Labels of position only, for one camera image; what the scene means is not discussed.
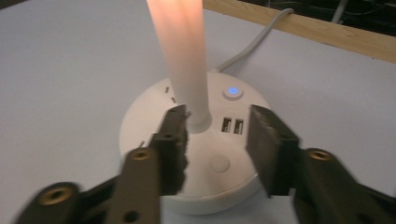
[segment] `glowing lamp shade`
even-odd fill
[[[191,112],[189,131],[210,126],[202,0],[148,0],[179,105]]]

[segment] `brass screw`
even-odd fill
[[[56,203],[61,203],[70,198],[73,195],[73,190],[68,187],[58,187],[55,189],[50,189],[45,192],[41,197],[39,202],[43,205],[53,205]]]
[[[149,158],[149,152],[146,150],[139,150],[132,154],[132,159],[137,161],[146,160]]]
[[[320,161],[329,161],[332,159],[332,156],[324,151],[310,151],[309,156],[314,158],[315,160],[320,160]]]

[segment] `blue indicator light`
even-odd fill
[[[230,89],[228,89],[228,93],[230,94],[238,94],[239,90],[236,87],[231,87]]]

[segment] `usb port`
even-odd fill
[[[223,125],[221,127],[221,131],[224,133],[229,133],[231,130],[231,119],[224,118]]]
[[[237,119],[235,121],[235,127],[233,127],[233,133],[242,134],[244,130],[244,121],[242,119]]]

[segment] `power button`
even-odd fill
[[[223,96],[230,101],[239,100],[244,95],[244,91],[236,86],[231,86],[223,91]]]

